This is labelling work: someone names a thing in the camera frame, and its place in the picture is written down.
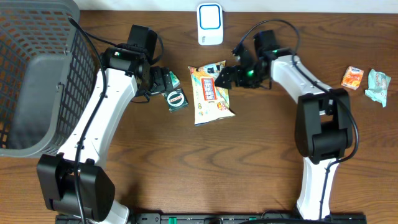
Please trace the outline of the large yellow snack bag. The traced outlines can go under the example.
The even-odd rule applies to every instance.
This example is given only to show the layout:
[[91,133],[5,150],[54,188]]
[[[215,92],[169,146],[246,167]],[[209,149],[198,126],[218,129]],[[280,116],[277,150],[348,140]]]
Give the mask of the large yellow snack bag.
[[215,86],[226,61],[202,67],[188,66],[192,80],[195,126],[235,116],[229,108],[228,89]]

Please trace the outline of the dark green round-label packet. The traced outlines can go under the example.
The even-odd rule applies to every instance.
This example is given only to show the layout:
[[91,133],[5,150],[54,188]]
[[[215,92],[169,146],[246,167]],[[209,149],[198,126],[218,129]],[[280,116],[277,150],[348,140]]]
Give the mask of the dark green round-label packet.
[[174,112],[188,106],[187,97],[181,88],[165,92],[162,95],[165,98],[170,112]]

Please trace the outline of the light blue small packet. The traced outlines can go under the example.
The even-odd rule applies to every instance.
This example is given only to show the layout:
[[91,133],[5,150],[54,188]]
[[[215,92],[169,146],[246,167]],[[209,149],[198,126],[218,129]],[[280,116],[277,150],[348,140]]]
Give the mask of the light blue small packet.
[[365,95],[373,101],[379,102],[382,107],[387,105],[387,90],[391,81],[391,77],[385,73],[377,72],[371,69],[368,75],[368,89]]

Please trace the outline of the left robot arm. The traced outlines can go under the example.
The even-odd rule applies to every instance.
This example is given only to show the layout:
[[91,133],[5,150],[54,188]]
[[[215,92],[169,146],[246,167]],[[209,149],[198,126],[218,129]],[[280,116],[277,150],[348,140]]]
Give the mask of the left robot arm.
[[115,185],[105,173],[109,146],[133,98],[172,90],[168,68],[157,66],[160,36],[133,25],[125,44],[99,54],[96,84],[77,126],[54,156],[43,155],[37,175],[49,210],[79,223],[127,223],[130,211],[115,200]]

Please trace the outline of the green white packet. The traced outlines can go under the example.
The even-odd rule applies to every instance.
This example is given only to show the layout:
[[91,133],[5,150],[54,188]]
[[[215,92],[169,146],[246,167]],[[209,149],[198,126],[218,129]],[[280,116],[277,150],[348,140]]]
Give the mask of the green white packet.
[[180,80],[172,71],[169,71],[169,75],[170,75],[170,79],[172,81],[173,89],[177,88],[180,85]]

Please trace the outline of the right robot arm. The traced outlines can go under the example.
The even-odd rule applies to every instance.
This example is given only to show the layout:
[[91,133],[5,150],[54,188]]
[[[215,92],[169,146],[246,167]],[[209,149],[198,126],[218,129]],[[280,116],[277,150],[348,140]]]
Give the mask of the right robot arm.
[[252,56],[239,43],[232,51],[239,65],[222,69],[215,85],[259,88],[269,81],[279,84],[295,101],[295,144],[303,157],[296,211],[304,220],[326,220],[336,168],[353,142],[348,92],[317,79],[292,49],[280,47],[272,30],[257,33],[254,48]]

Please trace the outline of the orange small packet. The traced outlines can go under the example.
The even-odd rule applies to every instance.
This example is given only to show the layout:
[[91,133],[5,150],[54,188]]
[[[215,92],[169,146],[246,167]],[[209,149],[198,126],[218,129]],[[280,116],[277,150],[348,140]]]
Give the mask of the orange small packet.
[[363,70],[349,66],[343,75],[341,86],[350,88],[352,90],[357,90],[360,86],[363,75]]

